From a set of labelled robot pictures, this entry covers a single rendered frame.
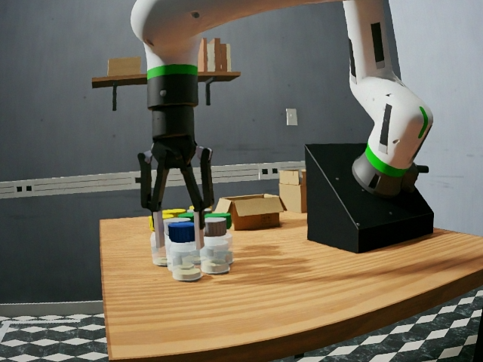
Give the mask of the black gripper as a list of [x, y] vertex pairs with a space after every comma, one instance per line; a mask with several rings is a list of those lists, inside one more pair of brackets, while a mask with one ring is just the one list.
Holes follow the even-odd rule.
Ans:
[[[211, 175], [212, 149], [199, 147], [195, 142], [194, 108], [170, 107], [152, 110], [151, 150], [137, 155], [140, 163], [141, 206], [152, 212], [156, 248], [165, 246], [162, 199], [170, 169], [180, 169], [194, 207], [195, 245], [205, 246], [205, 209], [214, 205]], [[198, 189], [191, 160], [195, 153], [200, 160], [203, 198]], [[158, 162], [152, 195], [152, 157]]]

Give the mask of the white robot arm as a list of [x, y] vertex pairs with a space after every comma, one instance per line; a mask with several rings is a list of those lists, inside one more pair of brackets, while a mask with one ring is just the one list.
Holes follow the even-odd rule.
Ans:
[[413, 161], [433, 114], [392, 70], [383, 0], [137, 0], [131, 26], [146, 50], [147, 109], [198, 105], [204, 31], [279, 8], [341, 1], [349, 35], [350, 87], [375, 122], [365, 152], [353, 163], [353, 175], [380, 198], [394, 198], [401, 189], [413, 193], [419, 173], [429, 172], [428, 166]]

